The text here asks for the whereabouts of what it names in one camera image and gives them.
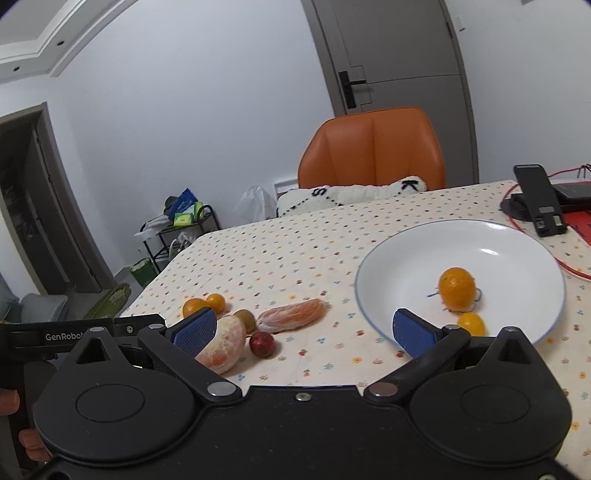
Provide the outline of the left human hand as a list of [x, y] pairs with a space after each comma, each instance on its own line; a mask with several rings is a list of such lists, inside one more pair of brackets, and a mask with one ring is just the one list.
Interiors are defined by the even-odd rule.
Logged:
[[[0, 390], [0, 416], [5, 417], [15, 414], [20, 407], [20, 397], [15, 390]], [[22, 430], [19, 435], [19, 442], [24, 447], [27, 456], [36, 462], [45, 463], [50, 460], [42, 439], [36, 429]]]

